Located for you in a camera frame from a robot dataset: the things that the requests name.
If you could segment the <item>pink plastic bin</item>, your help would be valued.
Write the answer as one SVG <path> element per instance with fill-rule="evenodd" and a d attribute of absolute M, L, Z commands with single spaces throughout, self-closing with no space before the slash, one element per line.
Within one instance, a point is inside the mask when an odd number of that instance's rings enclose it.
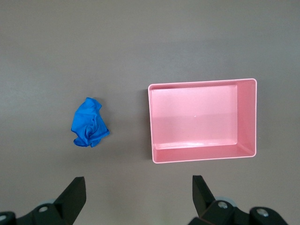
<path fill-rule="evenodd" d="M 256 79 L 151 84 L 148 98 L 154 163 L 256 155 Z"/>

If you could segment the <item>blue glove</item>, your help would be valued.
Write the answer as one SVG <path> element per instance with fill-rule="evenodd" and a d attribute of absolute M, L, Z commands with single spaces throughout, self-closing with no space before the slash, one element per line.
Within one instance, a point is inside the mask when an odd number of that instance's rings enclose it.
<path fill-rule="evenodd" d="M 100 115 L 102 105 L 93 98 L 86 98 L 76 110 L 71 131 L 76 134 L 73 140 L 79 147 L 96 147 L 101 140 L 110 134 Z"/>

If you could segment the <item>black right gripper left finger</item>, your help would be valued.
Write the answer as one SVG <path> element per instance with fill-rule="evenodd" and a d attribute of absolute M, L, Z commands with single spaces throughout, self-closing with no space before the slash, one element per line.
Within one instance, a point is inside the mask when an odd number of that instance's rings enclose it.
<path fill-rule="evenodd" d="M 85 179 L 76 177 L 53 203 L 36 207 L 16 219 L 16 225 L 73 225 L 85 203 Z"/>

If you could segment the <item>brown table cover sheet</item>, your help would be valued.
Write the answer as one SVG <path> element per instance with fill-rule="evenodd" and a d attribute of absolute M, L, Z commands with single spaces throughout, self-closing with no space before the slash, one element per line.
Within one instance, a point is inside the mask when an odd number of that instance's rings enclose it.
<path fill-rule="evenodd" d="M 257 154 L 155 164 L 148 86 L 254 78 Z M 86 98 L 110 134 L 79 147 Z M 0 0 L 0 211 L 27 214 L 74 177 L 74 225 L 187 225 L 192 177 L 243 211 L 300 225 L 300 0 Z"/>

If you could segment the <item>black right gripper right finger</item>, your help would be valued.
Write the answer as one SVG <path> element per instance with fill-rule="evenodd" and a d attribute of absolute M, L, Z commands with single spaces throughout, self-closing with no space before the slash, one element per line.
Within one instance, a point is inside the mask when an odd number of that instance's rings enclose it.
<path fill-rule="evenodd" d="M 198 216 L 188 225 L 288 225 L 273 209 L 259 206 L 245 213 L 226 200 L 215 199 L 201 175 L 194 175 L 192 184 Z"/>

